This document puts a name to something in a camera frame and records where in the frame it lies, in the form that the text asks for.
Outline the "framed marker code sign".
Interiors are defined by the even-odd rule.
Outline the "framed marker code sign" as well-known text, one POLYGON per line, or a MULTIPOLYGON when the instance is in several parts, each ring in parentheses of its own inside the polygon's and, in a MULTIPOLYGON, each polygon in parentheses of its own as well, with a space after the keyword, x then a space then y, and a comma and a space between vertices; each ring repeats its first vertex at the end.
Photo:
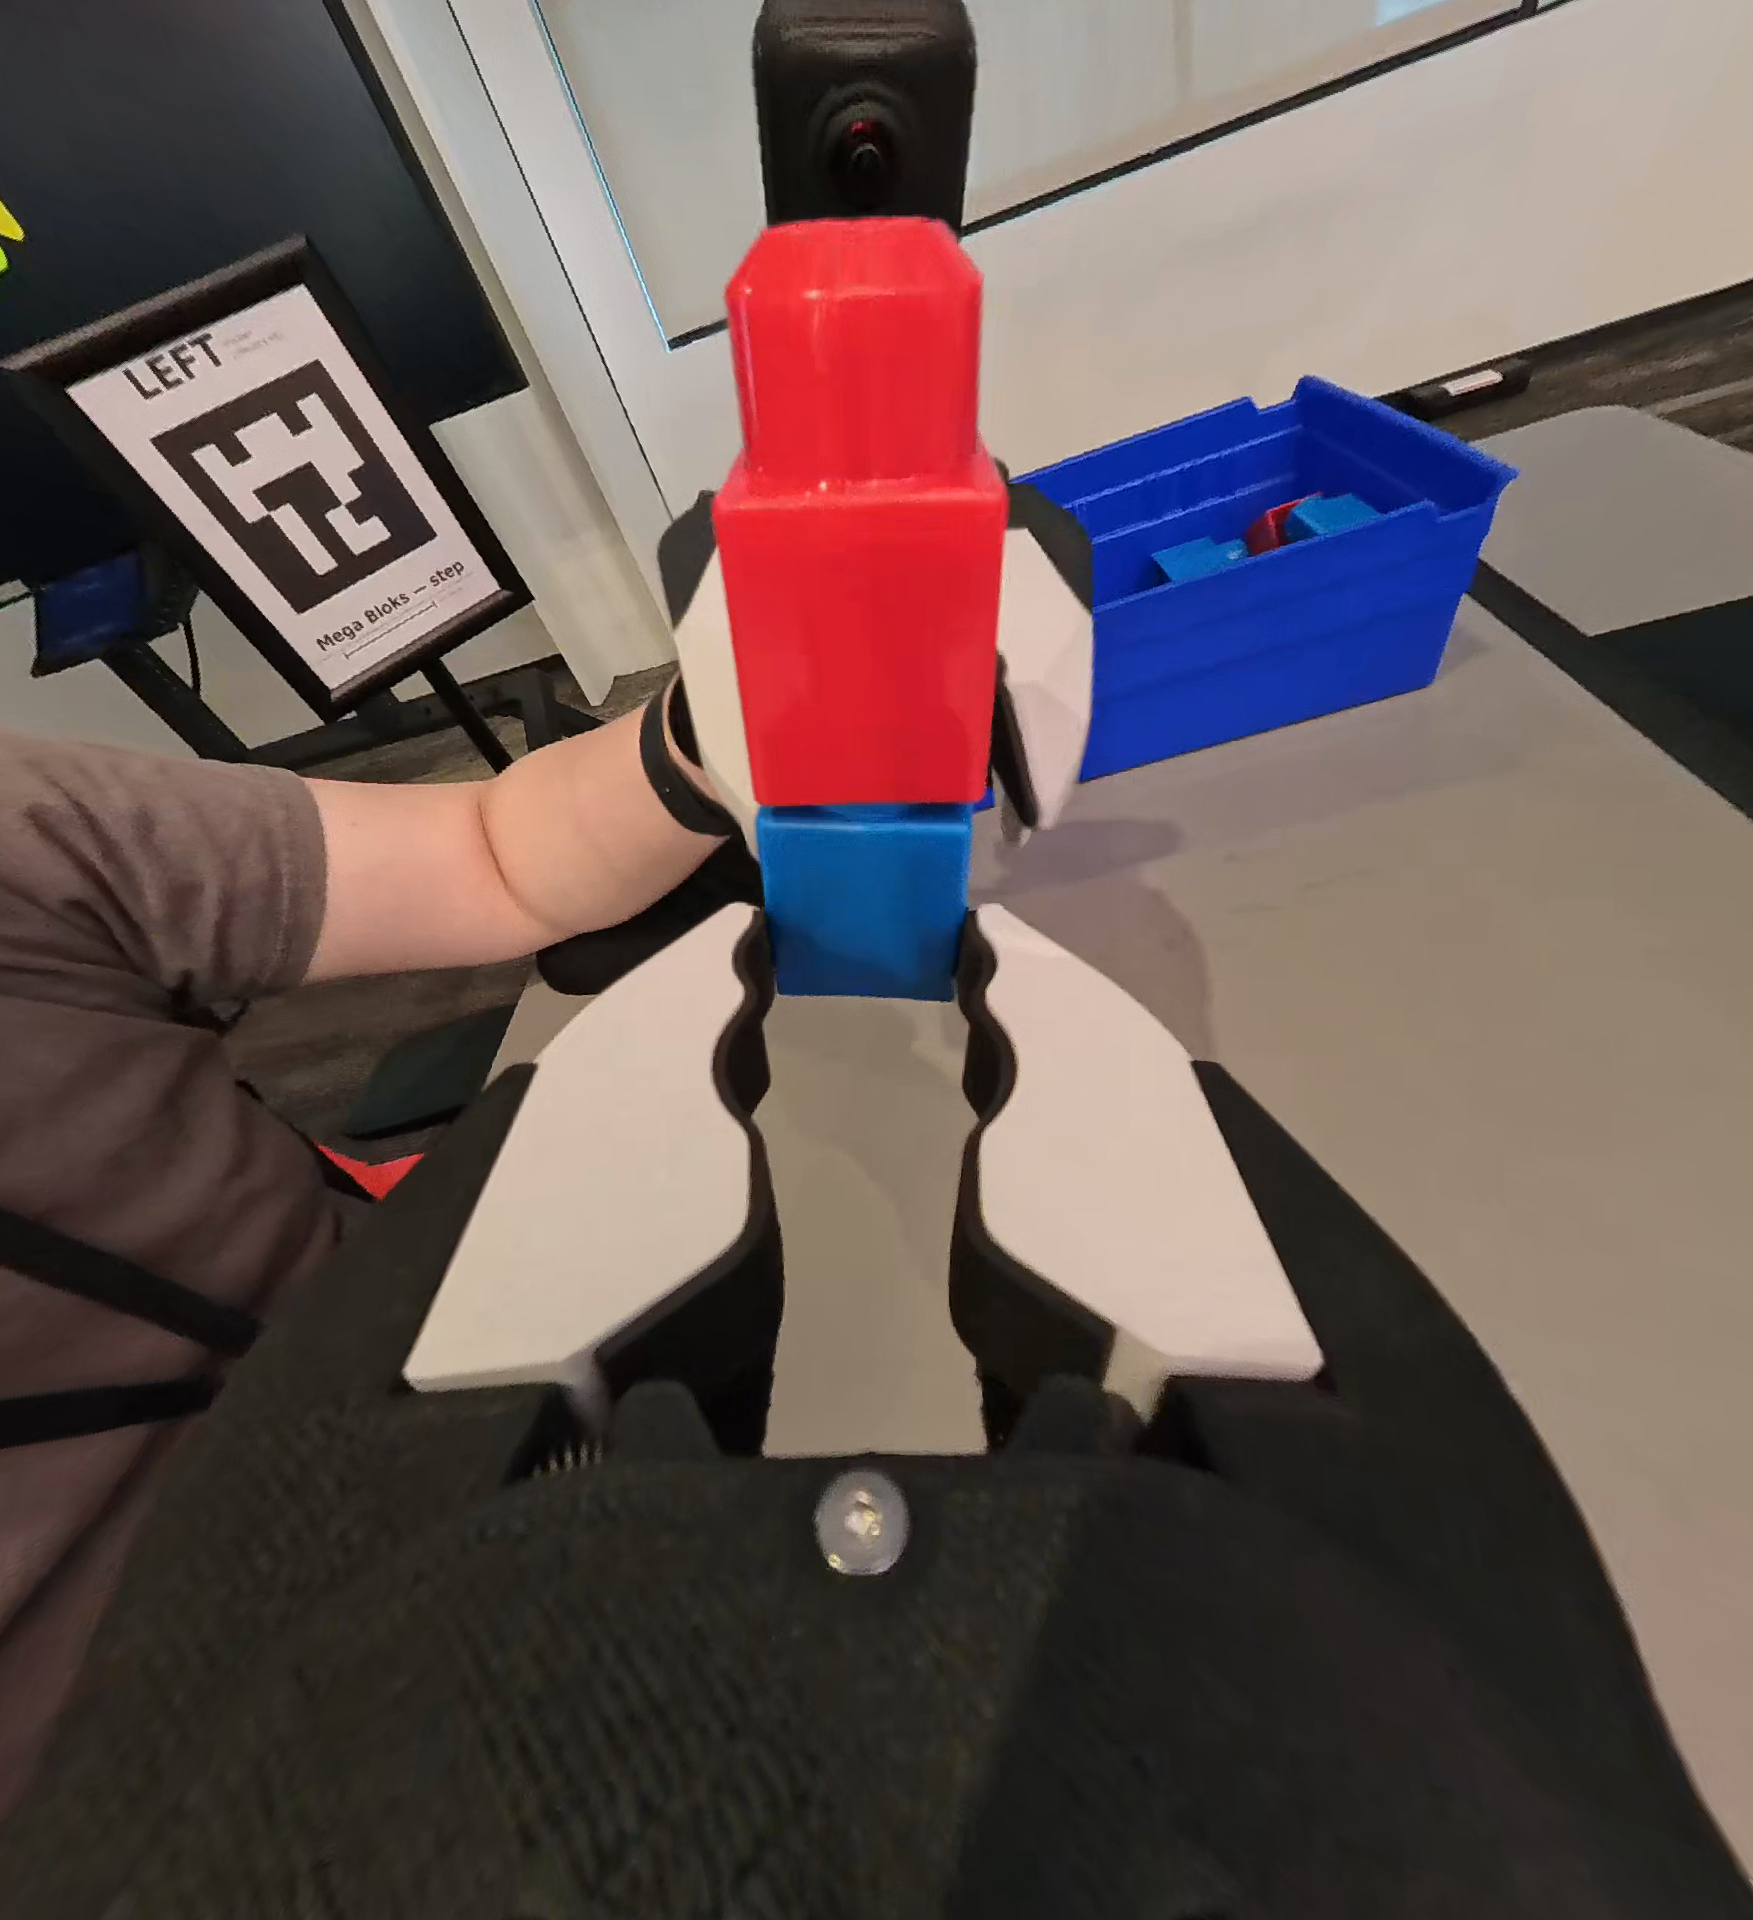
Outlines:
POLYGON ((324 723, 532 602, 307 236, 0 372, 324 723))

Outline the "blue plastic bin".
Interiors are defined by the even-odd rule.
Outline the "blue plastic bin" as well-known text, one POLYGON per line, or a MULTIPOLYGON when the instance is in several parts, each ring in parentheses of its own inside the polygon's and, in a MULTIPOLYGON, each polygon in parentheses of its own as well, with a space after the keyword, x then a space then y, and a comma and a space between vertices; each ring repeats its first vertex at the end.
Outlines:
POLYGON ((1191 755, 1426 688, 1515 468, 1307 376, 1026 474, 1093 541, 1095 686, 1081 777, 1191 755), (1240 536, 1311 493, 1382 517, 1165 583, 1153 553, 1240 536))

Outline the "large black display panel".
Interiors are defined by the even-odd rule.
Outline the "large black display panel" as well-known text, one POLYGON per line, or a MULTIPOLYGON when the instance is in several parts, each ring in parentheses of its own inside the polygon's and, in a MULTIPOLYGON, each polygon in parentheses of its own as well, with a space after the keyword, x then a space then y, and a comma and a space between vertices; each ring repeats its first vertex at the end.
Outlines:
MULTIPOLYGON (((520 363, 355 25, 316 1, 0 1, 0 362, 293 236, 431 424, 520 363)), ((139 526, 0 372, 0 587, 139 526)))

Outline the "pile of colourful toy blocks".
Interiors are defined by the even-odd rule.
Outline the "pile of colourful toy blocks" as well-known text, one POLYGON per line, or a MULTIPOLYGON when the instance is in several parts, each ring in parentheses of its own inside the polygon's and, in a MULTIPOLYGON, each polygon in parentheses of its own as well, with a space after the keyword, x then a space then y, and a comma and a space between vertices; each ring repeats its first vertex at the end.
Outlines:
POLYGON ((1353 491, 1312 491, 1264 510, 1236 538, 1194 538, 1159 547, 1153 563, 1165 583, 1189 583, 1289 546, 1355 531, 1380 517, 1382 511, 1353 491))

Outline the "small black flat device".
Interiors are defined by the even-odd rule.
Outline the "small black flat device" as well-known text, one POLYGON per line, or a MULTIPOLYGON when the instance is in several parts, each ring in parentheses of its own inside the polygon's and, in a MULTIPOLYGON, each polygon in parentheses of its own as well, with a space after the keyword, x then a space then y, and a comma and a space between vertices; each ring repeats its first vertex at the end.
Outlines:
POLYGON ((1449 419, 1468 410, 1521 397, 1533 382, 1533 372, 1533 362, 1526 355, 1509 355, 1482 368, 1477 366, 1402 387, 1384 395, 1384 402, 1415 419, 1449 419))

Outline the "black sign easel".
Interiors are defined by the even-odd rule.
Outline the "black sign easel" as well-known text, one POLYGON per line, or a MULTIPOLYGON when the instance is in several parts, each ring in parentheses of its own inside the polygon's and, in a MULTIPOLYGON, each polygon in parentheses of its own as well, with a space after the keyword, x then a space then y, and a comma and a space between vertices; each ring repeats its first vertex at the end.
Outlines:
POLYGON ((263 746, 241 735, 190 688, 152 646, 136 644, 102 656, 125 683, 192 754, 215 762, 270 764, 311 774, 315 768, 387 743, 407 743, 435 731, 458 731, 479 759, 503 769, 515 757, 493 722, 515 718, 524 731, 524 750, 546 747, 600 725, 600 718, 561 702, 552 678, 541 666, 517 666, 477 686, 463 686, 445 661, 422 670, 428 693, 401 697, 392 690, 369 693, 340 718, 294 731, 263 746))

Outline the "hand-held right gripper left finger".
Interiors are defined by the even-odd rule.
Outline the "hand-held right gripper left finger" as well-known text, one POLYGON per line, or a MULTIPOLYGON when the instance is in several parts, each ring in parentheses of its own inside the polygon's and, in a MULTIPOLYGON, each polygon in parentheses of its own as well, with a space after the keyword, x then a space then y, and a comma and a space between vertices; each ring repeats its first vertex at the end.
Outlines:
POLYGON ((756 1108, 769 927, 729 903, 574 1014, 529 1067, 403 1368, 408 1389, 538 1386, 602 1436, 673 1381, 759 1454, 785 1248, 756 1108))

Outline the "black wristwatch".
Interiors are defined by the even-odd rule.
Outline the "black wristwatch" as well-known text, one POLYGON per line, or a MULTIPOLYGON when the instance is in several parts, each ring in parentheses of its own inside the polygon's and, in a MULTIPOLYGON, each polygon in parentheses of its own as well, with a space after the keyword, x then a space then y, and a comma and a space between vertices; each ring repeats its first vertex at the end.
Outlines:
POLYGON ((659 688, 642 708, 640 757, 653 794, 674 824, 711 840, 732 841, 743 835, 736 818, 687 771, 689 766, 701 768, 701 762, 683 675, 659 688))

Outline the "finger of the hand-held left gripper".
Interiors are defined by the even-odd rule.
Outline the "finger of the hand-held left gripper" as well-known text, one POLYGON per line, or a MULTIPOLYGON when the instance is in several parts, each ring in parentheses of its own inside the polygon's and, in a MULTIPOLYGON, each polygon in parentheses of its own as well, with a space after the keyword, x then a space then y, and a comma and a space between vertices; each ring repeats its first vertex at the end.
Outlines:
POLYGON ((1007 833, 1054 828, 1093 713, 1093 544, 1054 500, 1012 500, 996 632, 989 771, 1007 833))
POLYGON ((701 777, 732 815, 743 840, 755 841, 759 803, 749 766, 725 577, 696 582, 689 606, 674 621, 674 648, 696 735, 701 777))

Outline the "blue two-stud block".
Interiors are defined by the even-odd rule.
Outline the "blue two-stud block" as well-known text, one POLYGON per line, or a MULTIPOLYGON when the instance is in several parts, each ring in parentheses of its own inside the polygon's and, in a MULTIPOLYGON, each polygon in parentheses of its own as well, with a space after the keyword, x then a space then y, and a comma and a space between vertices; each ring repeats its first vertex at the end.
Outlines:
POLYGON ((781 995, 948 1002, 974 806, 765 806, 755 815, 781 995))

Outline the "red one-stud block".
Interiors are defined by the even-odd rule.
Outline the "red one-stud block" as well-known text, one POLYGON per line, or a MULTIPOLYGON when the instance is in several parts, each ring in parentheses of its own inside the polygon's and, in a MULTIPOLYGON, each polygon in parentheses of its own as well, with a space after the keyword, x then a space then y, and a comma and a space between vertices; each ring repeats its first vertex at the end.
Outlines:
POLYGON ((945 221, 896 214, 771 226, 727 287, 743 445, 713 524, 765 806, 985 791, 1009 500, 983 298, 945 221))

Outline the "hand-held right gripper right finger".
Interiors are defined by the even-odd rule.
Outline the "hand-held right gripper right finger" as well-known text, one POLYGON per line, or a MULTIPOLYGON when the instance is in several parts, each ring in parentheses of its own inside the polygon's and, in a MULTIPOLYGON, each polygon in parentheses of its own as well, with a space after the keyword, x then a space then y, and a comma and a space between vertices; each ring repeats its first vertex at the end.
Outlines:
POLYGON ((1177 1379, 1318 1384, 1320 1340, 1177 1035, 1000 903, 969 914, 954 984, 974 1122, 951 1322, 985 1448, 1050 1379, 1138 1428, 1177 1379))

